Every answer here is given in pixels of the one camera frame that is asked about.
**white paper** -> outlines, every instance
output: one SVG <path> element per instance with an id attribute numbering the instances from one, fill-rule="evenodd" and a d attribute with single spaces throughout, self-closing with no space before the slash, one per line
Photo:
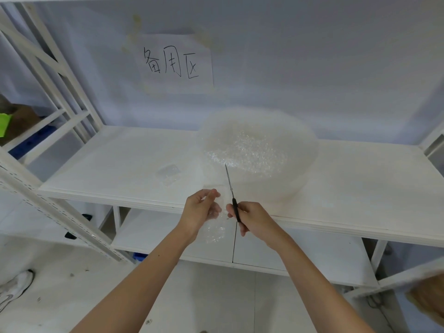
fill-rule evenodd
<path id="1" fill-rule="evenodd" d="M 211 51 L 192 35 L 140 35 L 133 49 L 148 93 L 212 92 Z"/>

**scissor handle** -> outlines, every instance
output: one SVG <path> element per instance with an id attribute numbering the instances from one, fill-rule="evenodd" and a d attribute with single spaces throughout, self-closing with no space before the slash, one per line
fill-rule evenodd
<path id="1" fill-rule="evenodd" d="M 238 206 L 237 206 L 237 201 L 235 198 L 233 198 L 233 209 L 234 209 L 234 213 L 236 215 L 236 219 L 239 223 L 242 223 L 241 218 L 239 216 L 239 211 L 238 211 Z"/>

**cable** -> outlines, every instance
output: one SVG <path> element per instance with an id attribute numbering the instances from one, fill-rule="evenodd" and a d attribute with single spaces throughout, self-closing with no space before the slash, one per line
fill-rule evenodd
<path id="1" fill-rule="evenodd" d="M 396 333 L 395 329 L 394 329 L 393 326 L 390 324 L 389 319 L 387 318 L 387 316 L 385 315 L 384 311 L 382 310 L 382 307 L 384 306 L 384 299 L 383 299 L 383 297 L 382 297 L 382 294 L 377 293 L 376 295 L 379 296 L 379 298 L 380 298 L 379 301 L 376 301 L 376 299 L 375 299 L 373 296 L 367 296 L 367 297 L 365 297 L 365 299 L 366 299 L 366 301 L 367 301 L 367 304 L 368 304 L 371 308 L 376 308 L 376 309 L 378 309 L 378 310 L 381 312 L 381 314 L 384 316 L 384 318 L 385 318 L 385 320 L 386 320 L 386 322 L 387 322 L 387 326 L 390 327 L 390 329 L 392 330 L 393 333 Z M 373 304 L 374 304 L 373 306 L 370 304 L 369 299 L 372 300 L 372 302 L 373 302 Z"/>

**green cloth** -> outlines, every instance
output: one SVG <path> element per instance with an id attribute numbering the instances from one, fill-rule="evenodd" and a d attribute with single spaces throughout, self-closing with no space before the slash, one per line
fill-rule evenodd
<path id="1" fill-rule="evenodd" d="M 9 122 L 11 121 L 12 114 L 0 113 L 0 138 L 4 137 Z"/>

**sneaker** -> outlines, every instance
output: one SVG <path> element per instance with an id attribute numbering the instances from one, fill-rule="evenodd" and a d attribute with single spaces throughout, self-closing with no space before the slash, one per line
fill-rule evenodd
<path id="1" fill-rule="evenodd" d="M 0 285 L 0 313 L 6 305 L 20 297 L 34 280 L 34 271 L 26 270 L 20 272 L 6 284 Z"/>

